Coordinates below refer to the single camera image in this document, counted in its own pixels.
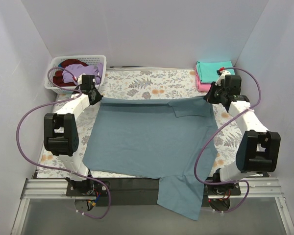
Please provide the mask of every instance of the red cloth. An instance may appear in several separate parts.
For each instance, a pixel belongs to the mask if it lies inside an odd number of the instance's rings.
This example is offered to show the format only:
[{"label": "red cloth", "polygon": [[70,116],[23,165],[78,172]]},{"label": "red cloth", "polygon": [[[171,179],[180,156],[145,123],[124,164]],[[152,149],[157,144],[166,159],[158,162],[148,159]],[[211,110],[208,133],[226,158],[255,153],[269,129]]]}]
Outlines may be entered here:
[{"label": "red cloth", "polygon": [[[60,66],[63,68],[66,68],[69,65],[83,65],[83,66],[88,66],[88,64],[80,61],[80,60],[76,60],[76,59],[68,59],[63,61]],[[58,70],[55,72],[54,76],[53,76],[53,83],[60,86],[60,87],[75,87],[75,83],[74,82],[69,82],[69,83],[64,83],[63,82],[63,76],[62,76],[62,70]]]}]

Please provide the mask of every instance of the folded towel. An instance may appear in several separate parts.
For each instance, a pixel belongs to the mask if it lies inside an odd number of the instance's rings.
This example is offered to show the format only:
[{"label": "folded towel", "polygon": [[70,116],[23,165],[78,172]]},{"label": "folded towel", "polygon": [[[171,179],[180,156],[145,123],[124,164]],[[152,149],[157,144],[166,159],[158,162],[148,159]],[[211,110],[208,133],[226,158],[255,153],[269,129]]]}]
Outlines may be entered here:
[{"label": "folded towel", "polygon": [[196,66],[195,66],[195,77],[196,77],[196,88],[197,88],[197,90],[199,92],[208,92],[210,90],[211,85],[200,82]]},{"label": "folded towel", "polygon": [[[201,83],[212,83],[216,82],[219,78],[219,75],[217,75],[217,70],[222,67],[233,67],[231,61],[225,61],[225,62],[215,62],[215,63],[205,63],[197,61],[196,64],[197,72],[200,78]],[[234,74],[234,70],[228,70],[231,74]]]}]

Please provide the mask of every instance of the table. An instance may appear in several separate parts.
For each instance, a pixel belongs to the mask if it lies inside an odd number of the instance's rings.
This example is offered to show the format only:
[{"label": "table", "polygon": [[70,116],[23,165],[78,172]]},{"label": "table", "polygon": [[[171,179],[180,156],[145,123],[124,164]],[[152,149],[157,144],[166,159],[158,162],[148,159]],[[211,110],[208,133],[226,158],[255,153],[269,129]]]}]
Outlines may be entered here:
[{"label": "table", "polygon": [[[117,99],[177,99],[205,95],[199,92],[195,84],[194,70],[121,70],[108,71],[105,82],[101,84],[100,93],[105,97]],[[61,94],[57,100],[69,98],[69,94]],[[57,104],[53,112],[59,110],[64,103]],[[88,107],[77,119],[76,125],[79,135],[78,153],[85,153],[88,139],[96,121],[100,103]],[[218,127],[229,121],[232,117],[222,105],[213,105]],[[224,167],[235,161],[237,148],[241,142],[242,134],[235,122],[225,127],[214,138],[218,151],[216,160],[209,176],[216,169]],[[43,165],[64,168],[64,165],[51,152],[42,149],[40,163]],[[65,178],[67,172],[38,167],[36,178]],[[92,171],[95,178],[126,178],[135,177],[111,172]]]},{"label": "table", "polygon": [[[202,211],[198,221],[160,206],[117,206],[102,220],[75,213],[73,199],[31,199],[28,207],[22,235],[293,235],[284,227],[274,198],[248,198],[224,216]],[[86,209],[82,202],[77,207]],[[104,210],[97,207],[90,213],[98,216]]]}]

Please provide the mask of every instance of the white wall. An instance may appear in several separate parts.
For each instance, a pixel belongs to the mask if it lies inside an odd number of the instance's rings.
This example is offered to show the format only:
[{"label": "white wall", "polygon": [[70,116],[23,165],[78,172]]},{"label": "white wall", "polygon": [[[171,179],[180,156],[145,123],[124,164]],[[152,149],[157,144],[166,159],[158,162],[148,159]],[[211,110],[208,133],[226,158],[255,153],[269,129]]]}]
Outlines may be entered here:
[{"label": "white wall", "polygon": [[[15,131],[26,111],[54,100],[43,86],[50,60],[21,1],[0,0],[0,235],[10,234],[25,179],[34,172],[17,150]],[[33,160],[39,157],[48,111],[36,111],[22,129],[22,145]]]},{"label": "white wall", "polygon": [[22,0],[51,55],[109,66],[236,62],[267,0]]},{"label": "white wall", "polygon": [[[237,63],[260,81],[261,122],[281,135],[275,175],[294,223],[294,0],[269,0]],[[256,100],[253,81],[243,76],[243,92]]]}]

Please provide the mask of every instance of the cable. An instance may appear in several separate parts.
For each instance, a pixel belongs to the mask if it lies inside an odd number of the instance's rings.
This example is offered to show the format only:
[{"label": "cable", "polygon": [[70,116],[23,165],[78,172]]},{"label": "cable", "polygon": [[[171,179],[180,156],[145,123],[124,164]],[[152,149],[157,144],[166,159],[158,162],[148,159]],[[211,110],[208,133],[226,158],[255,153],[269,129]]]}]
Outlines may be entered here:
[{"label": "cable", "polygon": [[100,198],[101,193],[97,196],[97,198],[95,199],[95,202],[98,201],[98,199]]},{"label": "cable", "polygon": [[89,196],[89,195],[93,194],[94,191],[95,191],[95,186],[93,185],[93,190],[90,193],[88,193],[88,194],[82,193],[82,194],[84,196]]},{"label": "cable", "polygon": [[47,73],[47,77],[48,77],[49,82],[50,82],[52,85],[54,85],[55,87],[60,88],[60,89],[62,89],[62,90],[69,91],[69,92],[78,92],[79,95],[77,95],[77,96],[74,97],[74,98],[69,98],[69,99],[65,99],[65,100],[55,101],[55,102],[51,102],[51,103],[48,103],[48,104],[42,104],[42,105],[39,105],[39,106],[37,106],[37,107],[35,107],[35,108],[29,110],[29,111],[28,111],[28,112],[27,112],[27,113],[21,118],[21,120],[20,120],[20,122],[19,122],[19,124],[18,124],[18,126],[17,126],[17,128],[16,128],[16,144],[17,144],[18,150],[19,150],[20,154],[23,156],[23,158],[24,158],[26,161],[28,161],[29,163],[31,163],[31,164],[33,164],[33,165],[35,165],[35,166],[39,166],[39,167],[46,168],[46,169],[52,169],[52,170],[62,170],[62,171],[65,171],[65,172],[68,172],[68,173],[71,173],[71,174],[77,175],[77,176],[79,176],[79,177],[82,177],[82,178],[85,178],[85,179],[88,179],[88,180],[95,181],[95,182],[100,183],[101,185],[105,186],[105,187],[107,188],[107,193],[108,193],[108,198],[109,198],[109,200],[108,200],[108,208],[107,208],[107,210],[105,211],[105,213],[104,213],[102,216],[97,217],[97,216],[93,216],[93,215],[88,214],[88,213],[84,213],[83,211],[79,211],[79,210],[77,210],[78,212],[80,212],[80,213],[82,213],[82,214],[84,214],[84,215],[86,215],[86,216],[88,216],[88,217],[91,217],[91,218],[93,218],[93,219],[102,219],[102,218],[104,218],[104,217],[108,214],[108,212],[109,212],[109,210],[110,210],[110,207],[111,207],[111,194],[110,194],[110,190],[109,190],[108,186],[107,186],[104,182],[102,182],[102,181],[100,181],[100,180],[97,180],[97,179],[95,179],[95,178],[89,177],[89,176],[81,175],[81,174],[79,174],[79,173],[77,173],[77,172],[73,172],[73,171],[71,171],[71,170],[67,170],[67,169],[65,169],[65,168],[58,168],[58,167],[47,166],[47,165],[41,165],[41,164],[39,164],[39,163],[36,163],[36,162],[32,161],[30,158],[28,158],[28,157],[25,155],[25,153],[24,153],[23,150],[22,150],[21,144],[20,144],[20,128],[21,128],[21,125],[22,125],[23,121],[25,120],[25,118],[26,118],[29,114],[31,114],[32,112],[36,111],[37,109],[40,109],[40,108],[43,108],[43,107],[46,107],[46,106],[49,106],[49,105],[54,105],[54,104],[59,104],[59,103],[63,103],[63,102],[67,102],[67,101],[71,101],[71,100],[74,100],[75,98],[79,98],[79,97],[82,95],[82,91],[80,91],[80,90],[67,89],[67,88],[63,88],[63,87],[60,87],[60,86],[54,84],[53,81],[52,81],[51,78],[50,78],[50,73],[51,73],[52,70],[55,70],[55,69],[60,69],[60,70],[64,70],[64,71],[68,72],[68,73],[71,74],[71,75],[73,76],[73,78],[76,80],[76,78],[74,77],[74,75],[73,75],[69,70],[66,70],[66,69],[64,69],[64,68],[62,68],[62,67],[53,67],[53,68],[51,68],[51,69],[48,71],[48,73]]},{"label": "cable", "polygon": [[100,82],[99,82],[99,84],[98,84],[98,88],[97,88],[97,90],[99,91],[99,88],[100,88],[100,85],[101,85],[101,77],[100,76],[97,76],[97,75],[95,75],[95,77],[98,77],[99,79],[100,79]]},{"label": "cable", "polygon": [[218,200],[219,200],[219,201],[222,201],[222,200],[225,198],[225,196],[226,196],[226,193],[227,193],[227,191],[225,191],[225,193],[224,193],[223,197],[219,198]]},{"label": "cable", "polygon": [[247,198],[248,196],[248,193],[249,193],[249,183],[247,180],[239,180],[239,181],[227,181],[227,182],[218,182],[218,183],[211,183],[211,182],[207,182],[207,181],[204,181],[204,180],[201,180],[198,176],[197,176],[197,165],[198,165],[198,161],[199,161],[199,158],[200,156],[202,155],[204,149],[207,147],[207,145],[214,139],[214,137],[224,128],[226,127],[228,124],[230,124],[231,122],[235,121],[237,118],[239,118],[241,115],[243,115],[244,113],[248,112],[250,109],[253,109],[255,108],[261,101],[261,90],[260,90],[260,85],[257,81],[257,79],[248,71],[246,70],[243,70],[241,68],[237,68],[237,67],[227,67],[227,68],[224,68],[223,70],[230,70],[230,69],[233,69],[233,70],[241,70],[245,73],[247,73],[256,83],[256,86],[257,86],[257,89],[258,89],[258,101],[256,102],[256,104],[254,105],[251,105],[249,109],[245,109],[244,111],[242,111],[241,113],[237,114],[235,117],[233,117],[230,121],[226,122],[224,125],[222,125],[209,139],[208,141],[203,145],[202,149],[200,150],[197,158],[196,158],[196,161],[195,161],[195,165],[194,165],[194,175],[195,175],[195,178],[201,182],[202,184],[205,184],[205,185],[225,185],[225,184],[236,184],[238,182],[244,182],[247,184],[247,191],[246,191],[246,194],[245,196],[243,197],[243,199],[239,202],[239,204],[237,204],[234,208],[232,209],[229,209],[225,212],[232,212],[234,211],[235,209],[237,209]]},{"label": "cable", "polygon": [[89,208],[88,201],[86,201],[86,204],[87,204],[87,211],[89,212],[91,209]]},{"label": "cable", "polygon": [[74,88],[74,90],[78,90],[79,88],[80,88],[80,84],[77,85],[77,86]]},{"label": "cable", "polygon": [[228,197],[226,199],[229,199],[230,196],[231,196],[231,190],[229,189],[229,195],[228,195]]}]

